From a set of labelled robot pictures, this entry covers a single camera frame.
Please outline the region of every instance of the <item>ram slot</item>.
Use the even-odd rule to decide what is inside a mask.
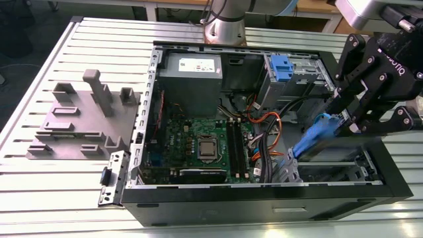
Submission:
[[[227,148],[230,154],[230,166],[231,166],[231,177],[239,178],[239,166],[236,156],[236,144],[235,144],[235,133],[234,133],[234,122],[226,123],[226,134],[227,134]]]
[[[246,154],[244,154],[244,141],[243,141],[243,132],[240,130],[240,122],[234,123],[234,135],[235,135],[236,161],[239,166],[239,173],[242,177],[248,178],[247,166],[246,166]]]

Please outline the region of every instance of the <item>open computer tower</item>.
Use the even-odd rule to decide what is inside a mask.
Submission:
[[[260,180],[254,140],[270,121],[252,123],[247,114],[332,94],[331,53],[154,44],[130,150],[112,153],[99,206],[124,206],[144,226],[268,223],[336,220],[412,196],[380,139],[284,161],[272,181]],[[276,151],[300,140],[327,100],[284,114]],[[272,157],[274,168],[283,159]]]

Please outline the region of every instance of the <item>power supply label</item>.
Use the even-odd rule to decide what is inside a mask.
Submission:
[[[215,72],[214,59],[190,59],[179,60],[180,72]]]

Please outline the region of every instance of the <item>white table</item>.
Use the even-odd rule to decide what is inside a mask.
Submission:
[[[415,196],[335,222],[143,229],[124,208],[97,209],[99,179],[107,161],[25,158],[35,131],[55,100],[49,91],[57,82],[71,82],[76,90],[89,89],[81,75],[87,68],[96,68],[111,91],[122,87],[139,91],[144,88],[152,41],[203,42],[200,31],[188,24],[95,18],[68,25],[0,134],[0,234],[120,238],[139,238],[139,233],[143,238],[423,237],[423,136],[419,133],[384,140]],[[250,46],[331,51],[336,58],[346,37],[247,29]]]
[[[91,4],[107,4],[107,5],[124,5],[124,6],[140,6],[146,8],[148,21],[158,21],[158,8],[175,8],[175,9],[190,9],[190,10],[203,10],[204,6],[199,4],[186,4],[186,3],[170,3],[158,1],[142,1],[142,0],[56,0],[59,2],[75,2],[75,3],[91,3]],[[327,19],[327,23],[322,32],[334,33],[339,22],[343,18],[339,12],[306,12],[300,11],[295,14],[298,17],[306,18],[319,18]]]

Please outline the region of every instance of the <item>motherboard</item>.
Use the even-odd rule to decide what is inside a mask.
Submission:
[[[162,153],[150,152],[143,180],[151,184],[251,183],[248,122],[170,119]]]

